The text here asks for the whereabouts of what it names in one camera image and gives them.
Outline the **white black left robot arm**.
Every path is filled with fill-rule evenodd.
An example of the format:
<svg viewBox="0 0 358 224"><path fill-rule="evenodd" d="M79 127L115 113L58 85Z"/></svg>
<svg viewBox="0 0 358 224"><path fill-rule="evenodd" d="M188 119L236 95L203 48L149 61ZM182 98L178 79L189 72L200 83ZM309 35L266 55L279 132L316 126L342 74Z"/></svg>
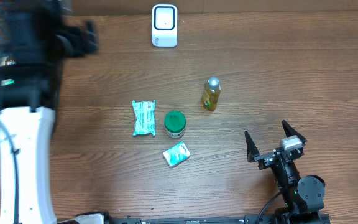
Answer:
<svg viewBox="0 0 358 224"><path fill-rule="evenodd" d="M56 223L50 141L63 64L98 51L92 22L69 26L60 1L19 1L7 11L0 66L0 222Z"/></svg>

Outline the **teal tissue pack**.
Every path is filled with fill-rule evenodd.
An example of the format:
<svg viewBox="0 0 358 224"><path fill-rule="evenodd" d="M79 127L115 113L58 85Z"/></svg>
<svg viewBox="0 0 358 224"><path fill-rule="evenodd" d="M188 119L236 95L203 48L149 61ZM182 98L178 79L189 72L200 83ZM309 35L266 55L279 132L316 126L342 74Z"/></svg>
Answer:
<svg viewBox="0 0 358 224"><path fill-rule="evenodd" d="M163 152L163 157L169 167L175 167L190 158L191 153L183 141Z"/></svg>

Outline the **yellow liquid bottle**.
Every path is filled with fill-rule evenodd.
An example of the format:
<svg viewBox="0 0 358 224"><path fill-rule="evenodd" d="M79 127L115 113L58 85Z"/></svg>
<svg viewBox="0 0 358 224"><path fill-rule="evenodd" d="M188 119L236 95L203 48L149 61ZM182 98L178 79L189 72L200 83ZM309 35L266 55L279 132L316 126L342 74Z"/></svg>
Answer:
<svg viewBox="0 0 358 224"><path fill-rule="evenodd" d="M214 111L217 107L221 93L221 86L218 77L210 77L204 84L204 92L201 97L201 104L207 110Z"/></svg>

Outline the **green lid jar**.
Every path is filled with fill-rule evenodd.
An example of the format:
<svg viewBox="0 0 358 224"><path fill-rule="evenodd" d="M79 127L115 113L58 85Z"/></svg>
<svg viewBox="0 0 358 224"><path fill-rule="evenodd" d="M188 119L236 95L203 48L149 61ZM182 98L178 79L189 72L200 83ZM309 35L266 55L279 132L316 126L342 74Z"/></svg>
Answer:
<svg viewBox="0 0 358 224"><path fill-rule="evenodd" d="M164 127L171 138L180 138L185 133L186 118L180 111L170 111L164 118Z"/></svg>

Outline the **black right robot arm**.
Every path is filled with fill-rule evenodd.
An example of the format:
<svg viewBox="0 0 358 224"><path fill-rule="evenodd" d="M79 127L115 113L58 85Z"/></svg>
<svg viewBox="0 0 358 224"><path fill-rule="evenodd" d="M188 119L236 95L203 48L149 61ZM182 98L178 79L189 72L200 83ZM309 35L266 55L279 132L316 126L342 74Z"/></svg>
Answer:
<svg viewBox="0 0 358 224"><path fill-rule="evenodd" d="M325 181L317 175L300 176L295 160L304 155L307 139L282 121L286 137L280 146L261 155L248 131L244 132L247 161L257 162L260 170L270 168L279 192L261 209L257 218L246 218L253 223L329 223L324 208Z"/></svg>

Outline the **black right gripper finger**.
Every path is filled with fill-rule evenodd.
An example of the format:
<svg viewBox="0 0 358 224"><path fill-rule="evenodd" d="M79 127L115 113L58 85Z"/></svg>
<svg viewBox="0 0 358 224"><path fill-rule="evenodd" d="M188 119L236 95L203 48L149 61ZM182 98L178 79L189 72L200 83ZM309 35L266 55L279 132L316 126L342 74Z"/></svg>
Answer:
<svg viewBox="0 0 358 224"><path fill-rule="evenodd" d="M246 139L246 146L247 146L247 161L255 162L255 158L260 156L259 150L257 149L248 131L244 132L244 136Z"/></svg>
<svg viewBox="0 0 358 224"><path fill-rule="evenodd" d="M282 126L286 134L286 137L297 136L302 143L307 142L307 139L303 135L301 135L298 131L293 129L285 120L282 121Z"/></svg>

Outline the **teal white wipes packet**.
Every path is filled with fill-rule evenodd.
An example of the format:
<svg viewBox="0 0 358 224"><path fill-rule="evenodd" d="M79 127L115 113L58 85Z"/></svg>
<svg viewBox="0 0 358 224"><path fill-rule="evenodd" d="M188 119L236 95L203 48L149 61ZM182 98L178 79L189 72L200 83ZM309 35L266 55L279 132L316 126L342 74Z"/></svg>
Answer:
<svg viewBox="0 0 358 224"><path fill-rule="evenodd" d="M155 136L156 101L132 101L135 115L133 136L151 134Z"/></svg>

